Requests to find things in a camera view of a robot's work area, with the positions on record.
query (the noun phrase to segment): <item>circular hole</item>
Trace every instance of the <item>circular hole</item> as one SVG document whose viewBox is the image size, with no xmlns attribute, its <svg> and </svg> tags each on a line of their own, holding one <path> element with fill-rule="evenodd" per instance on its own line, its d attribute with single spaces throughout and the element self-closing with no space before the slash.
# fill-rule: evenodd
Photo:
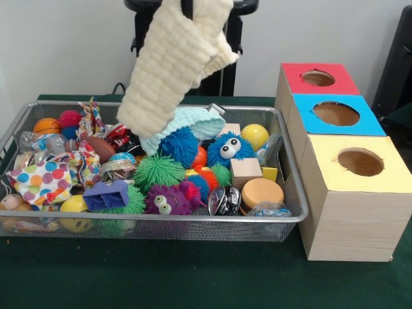
<svg viewBox="0 0 412 309">
<path fill-rule="evenodd" d="M 338 102 L 322 102 L 314 107 L 314 113 L 323 122 L 335 126 L 353 126 L 360 119 L 357 111 Z"/>
<path fill-rule="evenodd" d="M 384 169 L 384 162 L 376 154 L 362 148 L 343 150 L 338 156 L 339 163 L 360 176 L 375 176 Z"/>
<path fill-rule="evenodd" d="M 308 84 L 318 87 L 327 87 L 335 84 L 335 79 L 332 75 L 319 70 L 307 71 L 302 75 L 302 78 Z"/>
</svg>

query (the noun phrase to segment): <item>purple fuzzy creature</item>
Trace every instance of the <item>purple fuzzy creature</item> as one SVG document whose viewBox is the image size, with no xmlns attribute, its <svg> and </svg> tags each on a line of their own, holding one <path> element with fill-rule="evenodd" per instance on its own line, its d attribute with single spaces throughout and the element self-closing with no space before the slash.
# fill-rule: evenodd
<svg viewBox="0 0 412 309">
<path fill-rule="evenodd" d="M 185 193 L 189 189 L 189 182 L 183 181 L 179 186 L 166 187 L 154 185 L 144 200 L 146 214 L 191 214 L 200 205 L 199 197 L 188 201 Z"/>
</svg>

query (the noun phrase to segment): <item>box with hole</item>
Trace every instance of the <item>box with hole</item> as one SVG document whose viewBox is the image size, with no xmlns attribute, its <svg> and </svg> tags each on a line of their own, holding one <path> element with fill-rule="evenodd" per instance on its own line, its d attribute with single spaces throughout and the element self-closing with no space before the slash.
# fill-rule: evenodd
<svg viewBox="0 0 412 309">
<path fill-rule="evenodd" d="M 360 95 L 294 95 L 287 124 L 298 167 L 307 134 L 386 136 Z"/>
<path fill-rule="evenodd" d="M 282 112 L 286 123 L 295 94 L 360 93 L 342 64 L 283 63 L 277 84 L 275 108 Z"/>
<path fill-rule="evenodd" d="M 301 177 L 309 260 L 391 260 L 412 214 L 412 175 L 390 137 L 309 135 Z"/>
</svg>

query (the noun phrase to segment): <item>yellow box top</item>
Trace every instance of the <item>yellow box top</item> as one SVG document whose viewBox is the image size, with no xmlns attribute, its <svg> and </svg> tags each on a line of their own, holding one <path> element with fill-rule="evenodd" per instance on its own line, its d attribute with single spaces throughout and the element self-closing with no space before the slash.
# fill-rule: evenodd
<svg viewBox="0 0 412 309">
<path fill-rule="evenodd" d="M 412 193 L 412 174 L 390 137 L 309 135 L 328 190 Z"/>
</svg>

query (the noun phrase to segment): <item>wire mesh basket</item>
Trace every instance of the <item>wire mesh basket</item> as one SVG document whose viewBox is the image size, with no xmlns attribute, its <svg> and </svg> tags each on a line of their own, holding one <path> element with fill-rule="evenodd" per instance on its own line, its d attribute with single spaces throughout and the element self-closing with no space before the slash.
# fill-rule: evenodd
<svg viewBox="0 0 412 309">
<path fill-rule="evenodd" d="M 115 124 L 118 103 L 99 103 L 102 121 Z M 43 227 L 42 230 L 24 230 L 15 225 L 13 230 L 1 227 L 0 236 L 31 236 L 60 238 L 128 238 L 128 239 L 180 239 L 215 241 L 284 241 L 297 222 L 308 215 L 308 204 L 294 160 L 292 146 L 281 113 L 274 108 L 224 106 L 223 116 L 228 123 L 260 124 L 270 134 L 283 136 L 280 152 L 272 153 L 268 166 L 277 167 L 276 182 L 285 193 L 285 205 L 292 212 L 288 218 L 209 216 L 202 207 L 191 216 L 161 216 L 154 214 L 98 214 L 73 212 L 17 212 L 0 211 L 0 218 L 28 222 Z M 23 107 L 3 138 L 0 149 L 3 157 L 1 178 L 12 169 L 18 150 L 18 140 L 23 131 L 31 131 L 35 123 L 46 117 L 58 118 L 67 110 L 81 110 L 76 102 L 37 101 Z M 6 190 L 0 186 L 0 198 Z"/>
</svg>

